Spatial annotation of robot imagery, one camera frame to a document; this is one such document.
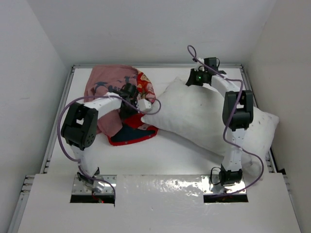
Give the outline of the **red and pink pillowcase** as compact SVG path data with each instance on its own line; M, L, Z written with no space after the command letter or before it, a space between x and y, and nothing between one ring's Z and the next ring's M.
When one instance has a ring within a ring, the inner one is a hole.
M146 75L127 65L94 66L84 96L98 110L97 133L105 134L113 146L134 144L157 135L158 129L141 121L145 105L156 95Z

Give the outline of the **white pillow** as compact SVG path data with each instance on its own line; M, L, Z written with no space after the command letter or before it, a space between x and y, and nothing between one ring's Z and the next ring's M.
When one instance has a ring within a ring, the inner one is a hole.
M224 156L230 145L223 140L222 120L224 98L202 86L186 86L176 77L158 96L155 115L145 115L143 123L173 132L196 145ZM260 162L252 154L265 159L275 135L279 117L254 108L254 119L246 131L242 147L242 168L252 176L261 172Z

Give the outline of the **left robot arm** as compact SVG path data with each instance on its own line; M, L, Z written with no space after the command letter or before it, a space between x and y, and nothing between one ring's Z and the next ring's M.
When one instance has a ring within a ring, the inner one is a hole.
M57 138L64 155L78 165L78 177L85 185L94 187L99 178L99 168L86 154L96 137L98 119L118 110L122 117L138 112L138 89L127 83L120 90L103 96L85 96L70 102L61 112L57 123Z

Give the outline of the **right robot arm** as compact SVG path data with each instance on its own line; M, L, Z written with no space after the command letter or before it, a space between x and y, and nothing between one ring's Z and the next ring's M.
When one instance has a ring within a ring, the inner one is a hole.
M253 93L243 90L243 81L230 79L217 67L217 58L193 58L187 86L209 84L224 98L223 140L230 145L221 163L218 184L234 185L242 180L242 144L254 118Z

